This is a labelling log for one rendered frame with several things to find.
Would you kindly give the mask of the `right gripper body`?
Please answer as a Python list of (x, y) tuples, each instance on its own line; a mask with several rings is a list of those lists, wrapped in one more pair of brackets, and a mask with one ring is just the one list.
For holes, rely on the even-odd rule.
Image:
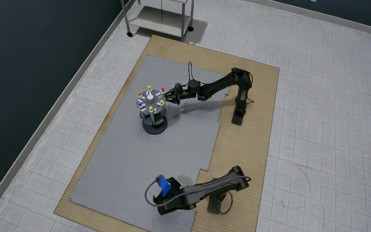
[(175, 104), (180, 105), (180, 100), (188, 99), (187, 89), (183, 90), (183, 87), (179, 87), (181, 90), (177, 91), (176, 87), (173, 88), (173, 94), (175, 95)]

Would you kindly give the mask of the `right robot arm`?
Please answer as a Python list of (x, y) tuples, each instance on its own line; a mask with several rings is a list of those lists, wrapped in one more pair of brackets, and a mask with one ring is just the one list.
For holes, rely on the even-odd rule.
[[(186, 93), (188, 93), (188, 99), (195, 98), (197, 94), (198, 101), (200, 100), (206, 101), (218, 91), (223, 90), (232, 85), (237, 85), (239, 89), (238, 89), (238, 95), (235, 98), (236, 107), (234, 110), (232, 123), (241, 125), (242, 120), (243, 120), (243, 115), (244, 115), (243, 113), (246, 112), (247, 93), (248, 93), (248, 90), (252, 87), (252, 84), (251, 84), (250, 75), (247, 71), (243, 72), (245, 70), (242, 70), (239, 68), (232, 68), (231, 71), (232, 72), (230, 72), (225, 77), (215, 81), (216, 83), (212, 82), (212, 83), (209, 83), (209, 85), (204, 84), (200, 86), (200, 81), (196, 81), (192, 79), (188, 83), (188, 88), (187, 88)], [(236, 71), (237, 73), (235, 73)], [(242, 71), (242, 72), (240, 73), (239, 71)]]

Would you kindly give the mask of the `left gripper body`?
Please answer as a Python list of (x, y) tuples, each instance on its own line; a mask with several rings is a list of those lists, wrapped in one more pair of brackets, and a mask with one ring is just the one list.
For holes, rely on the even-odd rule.
[(174, 182), (171, 182), (171, 184), (169, 185), (165, 177), (158, 180), (158, 183), (162, 187), (162, 190), (161, 190), (161, 193), (154, 200), (154, 203), (156, 205), (157, 205), (157, 202), (160, 200), (173, 197), (174, 194), (178, 193), (178, 191), (180, 190), (180, 186), (181, 186), (181, 184), (177, 180), (174, 180)]

